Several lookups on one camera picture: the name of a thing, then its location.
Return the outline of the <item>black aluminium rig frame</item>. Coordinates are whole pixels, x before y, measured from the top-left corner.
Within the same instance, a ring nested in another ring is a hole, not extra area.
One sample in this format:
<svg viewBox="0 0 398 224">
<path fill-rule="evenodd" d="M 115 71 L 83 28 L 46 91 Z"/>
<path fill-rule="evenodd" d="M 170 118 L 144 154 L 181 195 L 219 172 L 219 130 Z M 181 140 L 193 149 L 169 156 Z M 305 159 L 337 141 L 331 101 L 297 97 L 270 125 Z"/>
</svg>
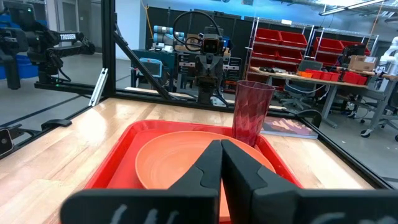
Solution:
<svg viewBox="0 0 398 224">
<path fill-rule="evenodd" d="M 82 35 L 77 35 L 76 40 L 81 41 L 82 45 L 75 47 L 58 48 L 57 45 L 62 41 L 59 33 L 51 31 L 43 24 L 37 22 L 35 12 L 30 4 L 20 2 L 3 2 L 3 12 L 10 15 L 11 21 L 19 25 L 16 32 L 19 38 L 11 38 L 10 46 L 20 51 L 26 51 L 28 47 L 43 46 L 41 59 L 45 61 L 39 67 L 40 75 L 45 76 L 44 82 L 35 84 L 36 88 L 64 91 L 70 93 L 87 94 L 95 96 L 95 86 L 76 83 L 52 83 L 50 82 L 49 73 L 47 73 L 48 63 L 50 62 L 50 49 L 53 47 L 56 51 L 57 58 L 82 54 L 88 50 L 90 41 L 83 40 Z M 182 106 L 186 108 L 204 109 L 207 111 L 219 111 L 232 113 L 234 111 L 233 103 L 227 103 L 224 107 L 213 106 L 211 103 L 200 104 L 195 100 L 187 97 L 172 96 L 170 92 L 156 81 L 149 73 L 148 69 L 139 61 L 138 56 L 128 47 L 119 33 L 117 24 L 117 15 L 115 10 L 115 0 L 105 0 L 101 3 L 102 22 L 102 41 L 103 41 L 103 68 L 105 69 L 106 81 L 102 85 L 102 91 L 99 96 L 102 99 L 120 98 L 125 100 L 145 101 L 149 103 L 160 103 L 162 105 Z M 134 90 L 127 92 L 126 90 L 116 89 L 116 47 L 120 46 L 123 52 L 128 56 L 131 62 L 144 71 L 144 76 L 155 87 L 155 93 L 144 93 Z M 363 180 L 372 185 L 376 189 L 392 189 L 393 186 L 386 179 L 377 175 L 370 168 L 359 162 L 341 147 L 337 146 L 331 139 L 324 134 L 320 136 L 321 141 L 328 146 L 333 153 L 341 158 L 345 164 L 349 165 Z"/>
</svg>

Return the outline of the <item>office chair with castors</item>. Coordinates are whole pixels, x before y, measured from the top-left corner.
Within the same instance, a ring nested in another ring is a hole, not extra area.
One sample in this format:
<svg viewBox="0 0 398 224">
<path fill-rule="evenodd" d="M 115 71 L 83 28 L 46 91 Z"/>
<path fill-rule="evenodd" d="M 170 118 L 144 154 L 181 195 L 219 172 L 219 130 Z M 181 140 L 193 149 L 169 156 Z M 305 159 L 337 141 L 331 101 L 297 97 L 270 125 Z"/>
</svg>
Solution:
<svg viewBox="0 0 398 224">
<path fill-rule="evenodd" d="M 372 102 L 366 103 L 369 107 L 369 111 L 373 111 L 372 118 L 363 118 L 360 123 L 364 123 L 366 120 L 370 120 L 370 125 L 368 129 L 362 130 L 360 132 L 361 137 L 368 138 L 371 133 L 380 126 L 384 128 L 385 126 L 390 126 L 396 131 L 398 131 L 398 124 L 394 124 L 392 121 L 398 122 L 398 84 L 392 89 L 391 94 L 387 101 L 384 102 Z"/>
</svg>

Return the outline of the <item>grey office chair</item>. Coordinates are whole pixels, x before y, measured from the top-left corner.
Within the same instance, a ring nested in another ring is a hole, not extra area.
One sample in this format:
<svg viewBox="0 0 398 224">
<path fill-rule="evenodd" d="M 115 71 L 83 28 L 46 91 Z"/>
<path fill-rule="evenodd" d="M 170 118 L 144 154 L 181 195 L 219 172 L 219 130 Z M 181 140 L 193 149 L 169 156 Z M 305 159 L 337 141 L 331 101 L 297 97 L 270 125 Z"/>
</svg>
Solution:
<svg viewBox="0 0 398 224">
<path fill-rule="evenodd" d="M 302 60 L 298 66 L 298 72 L 305 72 L 307 69 L 316 72 L 322 72 L 323 64 L 313 60 Z M 286 80 L 284 91 L 289 95 L 289 98 L 280 99 L 279 102 L 283 106 L 291 105 L 297 107 L 299 110 L 305 108 L 310 109 L 312 106 L 307 104 L 305 100 L 314 100 L 318 90 L 329 90 L 329 85 L 321 85 L 310 82 L 302 82 L 298 80 Z"/>
</svg>

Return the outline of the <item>red bin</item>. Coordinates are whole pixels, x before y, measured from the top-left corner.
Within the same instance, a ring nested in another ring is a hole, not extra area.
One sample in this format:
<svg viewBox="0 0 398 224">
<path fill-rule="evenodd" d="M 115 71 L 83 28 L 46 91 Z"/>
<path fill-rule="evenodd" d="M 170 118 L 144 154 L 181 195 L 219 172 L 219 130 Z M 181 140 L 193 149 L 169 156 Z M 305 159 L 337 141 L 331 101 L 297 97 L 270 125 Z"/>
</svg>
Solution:
<svg viewBox="0 0 398 224">
<path fill-rule="evenodd" d="M 355 85 L 365 85 L 368 78 L 354 72 L 345 72 L 343 81 Z"/>
<path fill-rule="evenodd" d="M 321 70 L 309 70 L 308 72 L 312 74 L 312 78 L 324 81 L 337 82 L 340 77 L 339 73 L 323 72 Z"/>
</svg>

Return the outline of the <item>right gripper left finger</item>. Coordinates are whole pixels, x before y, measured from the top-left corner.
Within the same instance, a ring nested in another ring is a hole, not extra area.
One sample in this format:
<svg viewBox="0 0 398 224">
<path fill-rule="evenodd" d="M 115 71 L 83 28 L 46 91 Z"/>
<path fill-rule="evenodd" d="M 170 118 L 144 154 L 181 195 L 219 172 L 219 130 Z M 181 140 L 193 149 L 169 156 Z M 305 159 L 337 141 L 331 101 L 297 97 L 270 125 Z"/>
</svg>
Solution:
<svg viewBox="0 0 398 224">
<path fill-rule="evenodd" d="M 166 190 L 89 189 L 62 204 L 62 224 L 218 224 L 223 147 L 212 141 Z"/>
</svg>

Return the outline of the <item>silver aluminium bracket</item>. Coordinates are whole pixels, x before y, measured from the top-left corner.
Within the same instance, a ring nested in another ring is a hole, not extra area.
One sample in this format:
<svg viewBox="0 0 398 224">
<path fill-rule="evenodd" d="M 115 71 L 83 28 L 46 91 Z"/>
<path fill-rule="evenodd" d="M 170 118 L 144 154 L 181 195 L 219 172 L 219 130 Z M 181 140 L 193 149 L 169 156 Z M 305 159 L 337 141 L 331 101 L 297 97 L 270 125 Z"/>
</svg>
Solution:
<svg viewBox="0 0 398 224">
<path fill-rule="evenodd" d="M 94 107 L 99 103 L 107 78 L 108 78 L 108 69 L 102 68 L 101 73 L 96 82 L 95 89 L 93 90 L 93 94 L 91 95 L 91 98 L 89 100 L 88 106 Z"/>
</svg>

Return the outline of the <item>dark red faceted cup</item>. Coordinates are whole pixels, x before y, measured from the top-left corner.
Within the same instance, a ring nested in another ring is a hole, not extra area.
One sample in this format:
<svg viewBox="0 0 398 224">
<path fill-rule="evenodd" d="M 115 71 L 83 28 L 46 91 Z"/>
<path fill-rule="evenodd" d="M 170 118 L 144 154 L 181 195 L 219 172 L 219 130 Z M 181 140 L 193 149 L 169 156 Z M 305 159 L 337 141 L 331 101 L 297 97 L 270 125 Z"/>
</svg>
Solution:
<svg viewBox="0 0 398 224">
<path fill-rule="evenodd" d="M 272 85 L 240 80 L 236 85 L 232 135 L 254 146 L 269 110 L 275 88 Z"/>
</svg>

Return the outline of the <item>metal rack with red bins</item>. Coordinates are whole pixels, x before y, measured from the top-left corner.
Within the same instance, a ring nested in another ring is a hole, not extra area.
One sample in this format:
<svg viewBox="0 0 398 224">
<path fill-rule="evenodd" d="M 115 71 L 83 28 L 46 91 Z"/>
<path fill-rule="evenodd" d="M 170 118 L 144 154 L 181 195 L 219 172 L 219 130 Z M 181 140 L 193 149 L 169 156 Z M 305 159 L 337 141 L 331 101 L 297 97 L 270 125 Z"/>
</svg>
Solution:
<svg viewBox="0 0 398 224">
<path fill-rule="evenodd" d="M 305 58 L 321 62 L 326 67 L 337 66 L 344 48 L 365 45 L 364 54 L 371 56 L 376 52 L 378 40 L 378 34 L 319 27 L 310 34 Z"/>
<path fill-rule="evenodd" d="M 255 17 L 246 47 L 245 79 L 254 79 L 258 67 L 279 68 L 296 72 L 302 60 L 309 55 L 314 25 L 288 20 Z"/>
</svg>

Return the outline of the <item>orange plate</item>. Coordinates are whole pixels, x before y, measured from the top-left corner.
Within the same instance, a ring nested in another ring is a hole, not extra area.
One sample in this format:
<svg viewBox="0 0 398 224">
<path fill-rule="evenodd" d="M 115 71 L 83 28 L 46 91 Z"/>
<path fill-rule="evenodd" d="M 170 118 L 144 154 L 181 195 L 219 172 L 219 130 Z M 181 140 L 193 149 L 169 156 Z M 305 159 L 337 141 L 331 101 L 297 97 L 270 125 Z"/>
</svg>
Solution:
<svg viewBox="0 0 398 224">
<path fill-rule="evenodd" d="M 136 157 L 136 173 L 146 190 L 166 190 L 195 163 L 208 145 L 215 140 L 229 140 L 269 170 L 271 163 L 253 147 L 231 137 L 204 131 L 180 131 L 161 135 L 147 144 Z M 229 219 L 227 200 L 222 181 L 220 220 Z"/>
</svg>

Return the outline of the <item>landscape picture card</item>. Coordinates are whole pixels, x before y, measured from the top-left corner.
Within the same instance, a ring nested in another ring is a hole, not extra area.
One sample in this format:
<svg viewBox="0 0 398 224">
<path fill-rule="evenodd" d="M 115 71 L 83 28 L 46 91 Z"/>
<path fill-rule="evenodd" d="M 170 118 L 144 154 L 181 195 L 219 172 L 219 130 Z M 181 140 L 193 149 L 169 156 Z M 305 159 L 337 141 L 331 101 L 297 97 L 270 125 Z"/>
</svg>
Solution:
<svg viewBox="0 0 398 224">
<path fill-rule="evenodd" d="M 287 136 L 294 138 L 317 139 L 318 134 L 296 119 L 267 116 L 262 125 L 261 134 Z"/>
</svg>

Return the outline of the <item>white robot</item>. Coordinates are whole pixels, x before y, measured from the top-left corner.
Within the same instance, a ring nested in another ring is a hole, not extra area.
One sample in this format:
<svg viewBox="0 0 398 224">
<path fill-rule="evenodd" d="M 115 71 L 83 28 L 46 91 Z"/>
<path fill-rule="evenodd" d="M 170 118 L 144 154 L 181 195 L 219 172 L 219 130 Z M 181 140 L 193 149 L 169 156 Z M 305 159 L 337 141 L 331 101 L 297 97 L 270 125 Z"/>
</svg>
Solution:
<svg viewBox="0 0 398 224">
<path fill-rule="evenodd" d="M 393 38 L 391 46 L 381 56 L 379 66 L 384 68 L 384 73 L 398 76 L 398 36 Z"/>
</svg>

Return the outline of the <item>blue-framed teach pendant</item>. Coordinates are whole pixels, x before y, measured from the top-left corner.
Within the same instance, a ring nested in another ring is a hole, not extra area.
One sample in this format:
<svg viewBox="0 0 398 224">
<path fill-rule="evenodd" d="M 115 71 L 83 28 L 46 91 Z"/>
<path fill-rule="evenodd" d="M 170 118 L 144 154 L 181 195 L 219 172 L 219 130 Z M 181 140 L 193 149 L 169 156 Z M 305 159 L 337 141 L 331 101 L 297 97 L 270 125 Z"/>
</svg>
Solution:
<svg viewBox="0 0 398 224">
<path fill-rule="evenodd" d="M 153 58 L 140 58 L 139 61 L 148 69 L 154 78 L 162 78 L 163 63 Z"/>
</svg>

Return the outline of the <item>cardboard box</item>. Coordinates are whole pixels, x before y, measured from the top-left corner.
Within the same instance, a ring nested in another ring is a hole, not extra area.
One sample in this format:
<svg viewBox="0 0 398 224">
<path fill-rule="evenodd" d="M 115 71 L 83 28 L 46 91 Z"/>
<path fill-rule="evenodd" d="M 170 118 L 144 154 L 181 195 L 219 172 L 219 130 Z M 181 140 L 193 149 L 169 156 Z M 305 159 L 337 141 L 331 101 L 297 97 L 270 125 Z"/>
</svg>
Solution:
<svg viewBox="0 0 398 224">
<path fill-rule="evenodd" d="M 350 63 L 348 68 L 351 70 L 360 70 L 365 72 L 371 72 L 376 66 L 377 58 L 368 57 L 364 55 L 352 55 L 350 57 Z"/>
</svg>

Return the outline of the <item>blue storage bins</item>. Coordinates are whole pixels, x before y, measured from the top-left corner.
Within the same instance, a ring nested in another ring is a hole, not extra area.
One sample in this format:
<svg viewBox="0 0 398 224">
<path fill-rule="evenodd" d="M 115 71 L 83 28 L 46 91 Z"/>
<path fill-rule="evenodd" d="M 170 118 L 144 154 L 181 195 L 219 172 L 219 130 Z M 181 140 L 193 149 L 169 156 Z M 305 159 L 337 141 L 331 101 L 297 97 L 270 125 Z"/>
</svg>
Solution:
<svg viewBox="0 0 398 224">
<path fill-rule="evenodd" d="M 0 16 L 0 28 L 3 27 L 19 28 L 17 24 L 11 22 L 11 17 L 5 14 Z M 32 65 L 28 56 L 24 54 L 17 54 L 16 60 L 20 79 L 33 78 L 38 76 L 38 68 L 36 65 Z M 5 79 L 6 71 L 4 66 L 0 64 L 0 80 Z"/>
</svg>

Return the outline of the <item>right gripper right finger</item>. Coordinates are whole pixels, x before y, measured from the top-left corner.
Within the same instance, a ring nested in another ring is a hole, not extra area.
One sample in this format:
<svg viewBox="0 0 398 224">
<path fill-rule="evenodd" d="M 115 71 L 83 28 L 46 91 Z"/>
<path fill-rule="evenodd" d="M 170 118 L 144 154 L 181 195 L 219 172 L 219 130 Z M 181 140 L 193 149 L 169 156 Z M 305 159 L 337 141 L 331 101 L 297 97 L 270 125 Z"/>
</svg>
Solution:
<svg viewBox="0 0 398 224">
<path fill-rule="evenodd" d="M 221 145 L 232 224 L 398 224 L 398 190 L 301 189 L 231 141 Z"/>
</svg>

